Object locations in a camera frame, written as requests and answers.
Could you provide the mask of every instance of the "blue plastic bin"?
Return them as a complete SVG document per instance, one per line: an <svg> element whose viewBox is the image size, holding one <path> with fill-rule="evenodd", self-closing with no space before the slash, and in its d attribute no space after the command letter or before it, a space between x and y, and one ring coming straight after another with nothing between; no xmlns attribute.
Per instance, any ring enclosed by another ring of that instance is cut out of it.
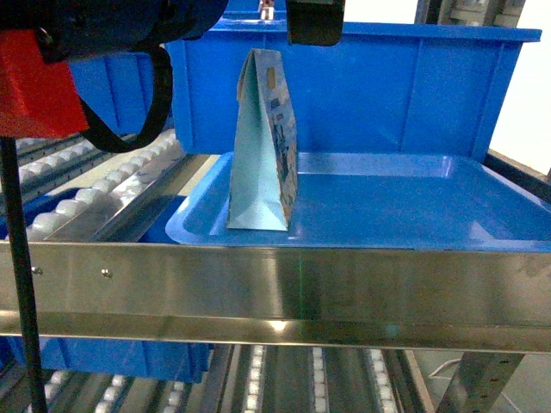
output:
<svg viewBox="0 0 551 413"><path fill-rule="evenodd" d="M22 339L8 337L15 359L25 363ZM42 366L55 370L122 374L200 383L208 370L208 344L41 338Z"/></svg>
<svg viewBox="0 0 551 413"><path fill-rule="evenodd" d="M233 150L236 85L252 47L282 52L299 151L487 152L526 41L539 30L346 23L334 47L290 46L286 24L222 19L167 45L176 135L189 153Z"/></svg>
<svg viewBox="0 0 551 413"><path fill-rule="evenodd" d="M138 133L153 97L151 58L119 53L72 63L78 94L118 134Z"/></svg>

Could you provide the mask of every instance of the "metal bracket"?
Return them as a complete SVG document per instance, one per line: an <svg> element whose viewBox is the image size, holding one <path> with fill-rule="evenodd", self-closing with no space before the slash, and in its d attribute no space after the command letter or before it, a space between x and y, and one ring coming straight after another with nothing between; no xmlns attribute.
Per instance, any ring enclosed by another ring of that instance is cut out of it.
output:
<svg viewBox="0 0 551 413"><path fill-rule="evenodd" d="M416 23L515 28L523 0L419 0Z"/></svg>
<svg viewBox="0 0 551 413"><path fill-rule="evenodd" d="M44 336L551 352L550 254L142 243L30 250L43 271L35 288ZM2 242L0 334L20 334L14 291Z"/></svg>
<svg viewBox="0 0 551 413"><path fill-rule="evenodd" d="M466 352L436 413L486 413L524 354Z"/></svg>

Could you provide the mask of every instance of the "paper bag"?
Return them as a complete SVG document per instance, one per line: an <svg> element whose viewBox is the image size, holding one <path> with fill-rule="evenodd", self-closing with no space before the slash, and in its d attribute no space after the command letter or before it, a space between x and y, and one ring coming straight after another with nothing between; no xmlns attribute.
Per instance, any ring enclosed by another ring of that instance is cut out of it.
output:
<svg viewBox="0 0 551 413"><path fill-rule="evenodd" d="M286 231L297 192L296 122L279 52L249 52L238 100L227 227Z"/></svg>

